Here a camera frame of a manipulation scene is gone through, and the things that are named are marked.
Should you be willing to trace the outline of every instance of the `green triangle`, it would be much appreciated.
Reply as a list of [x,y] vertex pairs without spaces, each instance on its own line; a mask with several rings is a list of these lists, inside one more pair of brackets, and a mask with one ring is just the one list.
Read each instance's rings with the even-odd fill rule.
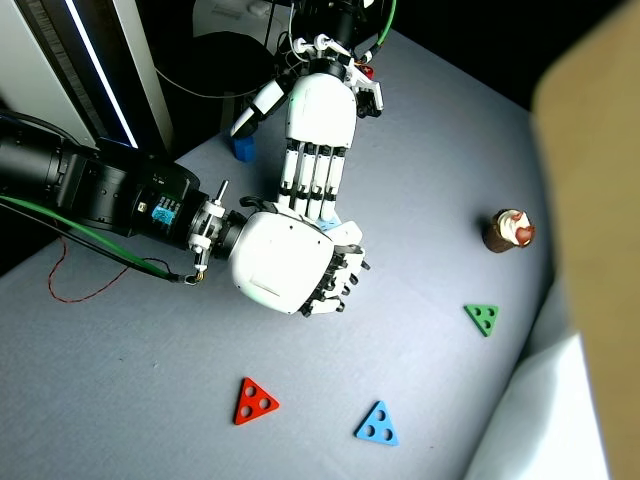
[[485,337],[491,335],[498,317],[498,307],[495,305],[465,305],[464,309]]

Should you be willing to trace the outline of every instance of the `robotic hand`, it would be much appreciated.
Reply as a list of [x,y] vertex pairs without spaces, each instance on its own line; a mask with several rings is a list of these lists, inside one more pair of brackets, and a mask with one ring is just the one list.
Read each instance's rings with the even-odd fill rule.
[[248,218],[226,214],[227,181],[211,200],[179,165],[152,162],[112,142],[90,149],[2,117],[0,207],[36,210],[123,236],[140,233],[191,250],[195,273],[165,274],[166,280],[199,283],[213,256],[230,262],[234,284],[249,298],[308,316],[343,311],[340,295],[348,295],[347,284],[357,284],[357,275],[369,268],[353,222],[323,233],[288,207],[254,197],[240,201],[257,209]]
[[289,95],[287,148],[278,203],[313,221],[319,218],[329,221],[334,217],[356,117],[377,117],[382,113],[380,84],[371,79],[373,70],[365,66],[382,42],[379,40],[359,60],[353,52],[353,46],[366,35],[367,10],[373,10],[373,4],[374,0],[302,2],[298,21],[302,25],[301,36],[296,35],[293,40],[296,11],[293,3],[289,43],[291,52],[308,67],[306,74],[296,79],[289,71],[271,81],[231,130],[234,138],[251,135],[258,122],[273,113]]

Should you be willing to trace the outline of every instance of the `triangle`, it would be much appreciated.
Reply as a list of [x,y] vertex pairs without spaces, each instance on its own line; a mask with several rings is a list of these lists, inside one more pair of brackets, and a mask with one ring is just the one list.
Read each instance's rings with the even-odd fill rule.
[[242,389],[238,398],[238,407],[233,421],[236,425],[242,425],[262,415],[273,412],[280,404],[269,395],[262,387],[249,377],[242,381]]
[[465,305],[464,309],[485,337],[491,335],[500,310],[495,305]]
[[383,401],[379,401],[373,406],[367,418],[356,430],[355,435],[357,438],[370,442],[398,445],[398,436],[393,429],[391,417]]

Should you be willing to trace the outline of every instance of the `red wire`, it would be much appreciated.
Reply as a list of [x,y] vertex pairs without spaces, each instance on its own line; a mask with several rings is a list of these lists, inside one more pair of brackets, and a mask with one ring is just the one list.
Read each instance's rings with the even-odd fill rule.
[[49,272],[48,285],[49,285],[49,293],[51,294],[51,296],[53,298],[55,298],[59,302],[62,302],[62,303],[80,303],[80,302],[84,302],[85,300],[89,300],[90,298],[93,298],[96,295],[99,295],[102,292],[104,292],[107,288],[109,288],[111,285],[116,283],[120,279],[120,277],[127,272],[127,270],[129,270],[129,267],[126,267],[113,280],[111,280],[109,283],[107,283],[104,287],[102,287],[99,290],[96,290],[95,292],[93,292],[90,295],[87,295],[86,297],[82,297],[82,298],[78,298],[78,299],[69,299],[69,298],[59,297],[58,295],[56,295],[56,292],[53,291],[53,277],[55,276],[56,272],[58,271],[58,268],[60,267],[60,265],[62,265],[64,263],[65,259],[67,258],[67,254],[69,252],[69,248],[67,247],[67,242],[64,240],[64,238],[62,238],[62,237],[58,237],[58,238],[62,242],[62,247],[63,247],[62,256],[60,257],[60,260],[58,260],[56,262],[56,264],[53,266],[53,268],[51,269],[51,272]]

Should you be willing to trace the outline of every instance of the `light strip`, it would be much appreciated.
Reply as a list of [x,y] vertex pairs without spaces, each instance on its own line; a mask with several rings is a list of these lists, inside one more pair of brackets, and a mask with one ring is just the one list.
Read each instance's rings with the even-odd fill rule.
[[127,120],[124,118],[124,114],[120,109],[120,105],[118,104],[118,100],[116,100],[116,96],[111,90],[111,85],[109,85],[109,81],[107,80],[107,76],[104,74],[104,70],[102,69],[102,65],[100,65],[100,61],[98,60],[98,56],[96,55],[95,50],[93,49],[93,45],[91,45],[91,41],[89,40],[89,36],[87,35],[87,31],[80,20],[80,15],[78,15],[78,10],[76,10],[76,6],[73,3],[73,0],[65,0],[67,4],[67,8],[69,9],[69,13],[73,18],[73,22],[76,24],[76,28],[78,29],[78,33],[80,37],[82,37],[82,41],[84,42],[84,46],[89,53],[89,57],[91,58],[91,62],[93,63],[96,72],[98,72],[98,76],[100,77],[100,81],[102,81],[102,86],[107,92],[107,96],[111,101],[111,105],[113,105],[113,109],[116,111],[116,115],[120,120],[120,124],[124,129],[124,132],[127,134],[127,138],[129,139],[129,143],[133,148],[138,148],[138,144],[136,143],[135,138],[133,138],[133,133],[131,133],[131,129],[129,128],[129,124]]

